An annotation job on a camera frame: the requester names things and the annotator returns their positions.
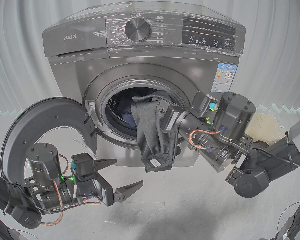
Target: blue connector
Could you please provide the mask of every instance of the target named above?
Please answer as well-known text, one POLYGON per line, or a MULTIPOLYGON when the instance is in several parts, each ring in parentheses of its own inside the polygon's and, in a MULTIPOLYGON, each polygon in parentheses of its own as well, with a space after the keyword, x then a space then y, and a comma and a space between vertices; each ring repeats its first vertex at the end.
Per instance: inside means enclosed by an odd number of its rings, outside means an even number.
POLYGON ((211 152, 212 151, 212 147, 211 146, 206 147, 205 151, 211 152))
POLYGON ((212 111, 217 110, 218 109, 218 105, 215 104, 215 103, 210 103, 209 104, 209 109, 212 110, 212 111))
POLYGON ((220 132, 224 132, 225 130, 227 130, 226 127, 223 127, 223 126, 220 127, 220 132))
POLYGON ((76 164, 73 161, 71 162, 71 168, 76 169, 76 164))

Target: clothing tag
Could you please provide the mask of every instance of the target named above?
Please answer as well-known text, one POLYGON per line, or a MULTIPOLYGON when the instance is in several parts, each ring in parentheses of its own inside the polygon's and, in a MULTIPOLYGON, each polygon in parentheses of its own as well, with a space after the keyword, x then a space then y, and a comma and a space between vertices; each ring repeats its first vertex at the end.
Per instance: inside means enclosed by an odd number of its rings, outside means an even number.
POLYGON ((102 188, 102 201, 107 206, 106 193, 105 193, 104 188, 102 188))
POLYGON ((161 165, 156 159, 152 159, 149 162, 152 163, 155 167, 158 167, 161 165))

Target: play/pause button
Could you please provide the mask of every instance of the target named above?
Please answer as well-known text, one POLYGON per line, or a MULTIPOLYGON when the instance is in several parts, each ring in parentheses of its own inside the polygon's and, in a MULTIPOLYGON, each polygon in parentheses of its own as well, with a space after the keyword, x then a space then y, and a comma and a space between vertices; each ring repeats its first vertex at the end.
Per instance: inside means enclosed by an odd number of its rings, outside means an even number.
POLYGON ((225 42, 225 47, 230 47, 231 46, 231 42, 230 41, 226 41, 225 42))

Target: wire bundle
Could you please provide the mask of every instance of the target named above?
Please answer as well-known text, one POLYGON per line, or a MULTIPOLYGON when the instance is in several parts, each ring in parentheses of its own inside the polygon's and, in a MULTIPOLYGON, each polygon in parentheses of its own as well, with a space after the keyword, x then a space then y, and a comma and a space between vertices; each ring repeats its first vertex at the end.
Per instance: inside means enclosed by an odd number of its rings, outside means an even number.
MULTIPOLYGON (((54 187, 55 187, 55 190, 56 190, 56 193, 57 193, 57 196, 58 196, 58 199, 59 199, 59 204, 60 204, 60 208, 61 208, 61 211, 60 211, 60 216, 58 217, 57 220, 53 221, 53 222, 49 222, 49 223, 45 223, 45 222, 41 222, 42 225, 45 225, 45 226, 54 226, 56 224, 58 224, 61 220, 62 220, 62 216, 63 216, 63 212, 65 210, 68 210, 68 209, 72 209, 72 208, 75 208, 75 207, 78 207, 79 205, 76 205, 76 206, 72 206, 75 202, 75 199, 76 199, 76 193, 77 193, 77 184, 76 184, 76 177, 75 177, 75 174, 74 174, 74 171, 71 167, 71 164, 69 164, 69 161, 68 159, 62 155, 62 154, 59 154, 60 157, 64 158, 66 161, 67 161, 67 166, 66 168, 64 169, 64 171, 62 172, 62 174, 65 174, 68 170, 68 166, 70 166, 70 170, 72 172, 72 175, 74 177, 74 192, 73 192, 73 200, 71 202, 71 204, 66 208, 64 209, 63 208, 63 204, 62 204, 62 198, 60 196, 60 193, 59 193, 59 190, 58 190, 58 187, 57 187, 57 184, 55 181, 53 181, 53 184, 54 184, 54 187)), ((83 203, 82 205, 87 205, 87 204, 101 204, 101 200, 99 199, 99 202, 85 202, 83 203)))
POLYGON ((196 132, 200 132, 200 133, 207 133, 207 134, 219 134, 221 132, 221 130, 217 130, 217 131, 205 131, 205 130, 200 130, 200 129, 195 129, 193 131, 190 132, 189 136, 188 136, 188 140, 190 142, 190 144, 195 147, 195 148, 198 148, 198 149, 206 149, 206 147, 203 147, 201 145, 196 145, 194 142, 193 142, 193 139, 192 139, 192 135, 196 132))

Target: black cloth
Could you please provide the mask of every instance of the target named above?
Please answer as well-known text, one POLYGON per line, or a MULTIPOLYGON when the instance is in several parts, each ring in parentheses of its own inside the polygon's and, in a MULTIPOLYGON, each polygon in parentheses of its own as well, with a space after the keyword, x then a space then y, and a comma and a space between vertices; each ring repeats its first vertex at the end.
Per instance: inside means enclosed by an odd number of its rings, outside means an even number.
POLYGON ((131 105, 131 112, 137 125, 136 141, 146 172, 170 170, 176 155, 178 134, 164 133, 160 128, 165 116, 160 100, 172 102, 170 96, 165 91, 157 91, 132 99, 135 102, 135 105, 131 105), (153 159, 158 161, 160 166, 155 167, 150 162, 153 159))

